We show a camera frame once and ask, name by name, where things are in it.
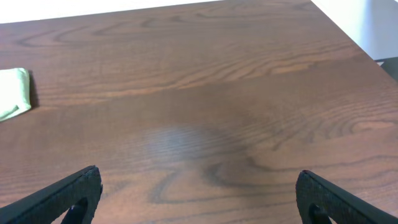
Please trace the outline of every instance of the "tabletop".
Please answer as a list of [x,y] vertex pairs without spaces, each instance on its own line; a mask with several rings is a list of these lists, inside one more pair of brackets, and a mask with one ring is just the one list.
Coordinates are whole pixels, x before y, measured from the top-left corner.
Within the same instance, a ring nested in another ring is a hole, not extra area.
[[12,67],[0,206],[95,164],[93,223],[300,223],[303,169],[398,215],[398,86],[309,0],[3,24]]

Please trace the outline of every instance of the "brown wooden surface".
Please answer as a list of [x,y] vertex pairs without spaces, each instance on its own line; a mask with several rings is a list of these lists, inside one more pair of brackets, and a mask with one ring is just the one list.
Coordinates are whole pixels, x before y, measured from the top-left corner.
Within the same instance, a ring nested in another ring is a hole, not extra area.
[[309,0],[3,24],[12,67],[0,206],[96,164],[93,223],[300,223],[302,169],[398,215],[397,85]]

